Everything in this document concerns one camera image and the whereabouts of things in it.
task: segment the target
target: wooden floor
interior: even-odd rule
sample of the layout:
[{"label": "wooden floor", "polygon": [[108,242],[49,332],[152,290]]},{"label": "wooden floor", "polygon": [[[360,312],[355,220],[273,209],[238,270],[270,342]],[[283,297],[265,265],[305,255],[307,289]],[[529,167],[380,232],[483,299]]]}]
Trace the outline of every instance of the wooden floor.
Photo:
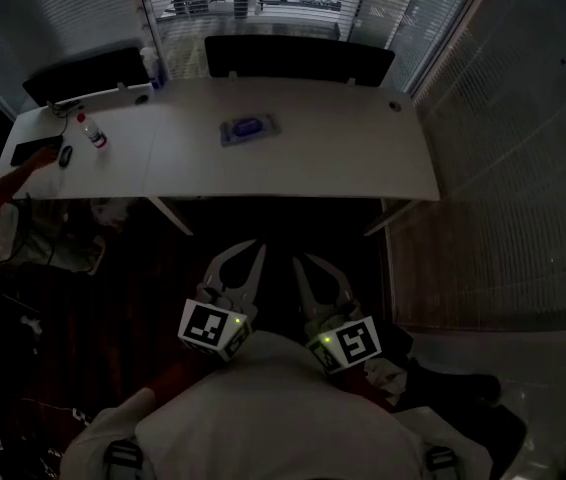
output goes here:
[{"label": "wooden floor", "polygon": [[374,200],[244,198],[179,203],[195,230],[181,234],[150,203],[131,209],[124,232],[108,239],[94,277],[24,266],[20,298],[41,311],[38,354],[0,385],[0,437],[64,450],[80,432],[70,411],[89,415],[117,405],[179,360],[177,329],[212,257],[242,240],[269,250],[257,327],[293,333],[298,294],[291,253],[318,254],[341,268],[366,312],[382,311],[378,237],[361,230],[380,213]]}]

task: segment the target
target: white marker cube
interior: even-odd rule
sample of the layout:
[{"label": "white marker cube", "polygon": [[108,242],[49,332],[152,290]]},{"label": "white marker cube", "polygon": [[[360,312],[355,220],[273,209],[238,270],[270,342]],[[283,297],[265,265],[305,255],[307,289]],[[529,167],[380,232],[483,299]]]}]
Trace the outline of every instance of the white marker cube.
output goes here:
[{"label": "white marker cube", "polygon": [[179,338],[188,347],[229,361],[250,334],[247,315],[191,299],[185,301]]},{"label": "white marker cube", "polygon": [[328,373],[345,370],[381,353],[381,343],[371,316],[318,334],[307,348]]}]

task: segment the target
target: hand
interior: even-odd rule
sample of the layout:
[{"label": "hand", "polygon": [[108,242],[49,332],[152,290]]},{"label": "hand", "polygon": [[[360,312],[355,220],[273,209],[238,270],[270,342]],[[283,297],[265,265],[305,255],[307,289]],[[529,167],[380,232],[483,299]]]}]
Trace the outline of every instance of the hand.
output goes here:
[{"label": "hand", "polygon": [[33,171],[36,171],[55,162],[58,156],[59,150],[57,148],[47,146],[34,153],[26,163]]}]

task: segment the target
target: black mouse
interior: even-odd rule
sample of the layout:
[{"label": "black mouse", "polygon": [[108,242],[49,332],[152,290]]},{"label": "black mouse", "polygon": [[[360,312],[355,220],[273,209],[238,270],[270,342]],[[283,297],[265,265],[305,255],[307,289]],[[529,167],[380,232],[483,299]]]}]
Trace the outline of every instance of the black mouse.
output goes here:
[{"label": "black mouse", "polygon": [[59,157],[59,167],[65,169],[67,164],[70,163],[70,158],[72,158],[72,146],[65,146],[61,150],[61,156]]}]

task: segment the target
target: desk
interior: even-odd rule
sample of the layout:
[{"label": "desk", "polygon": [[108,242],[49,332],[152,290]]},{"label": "desk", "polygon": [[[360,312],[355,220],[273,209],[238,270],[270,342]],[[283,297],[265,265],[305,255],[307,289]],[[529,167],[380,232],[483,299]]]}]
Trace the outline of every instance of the desk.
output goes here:
[{"label": "desk", "polygon": [[[416,112],[404,94],[313,80],[247,78],[177,80],[142,106],[133,104],[137,96],[137,90],[125,90],[85,99],[85,112],[108,136],[107,150],[94,148],[70,119],[65,133],[74,147],[70,166],[35,173],[17,196],[145,196],[185,232],[161,198],[439,198]],[[223,121],[257,113],[273,114],[281,133],[221,147]],[[20,115],[1,156],[0,176],[11,169],[18,143],[61,128],[49,109]]]}]

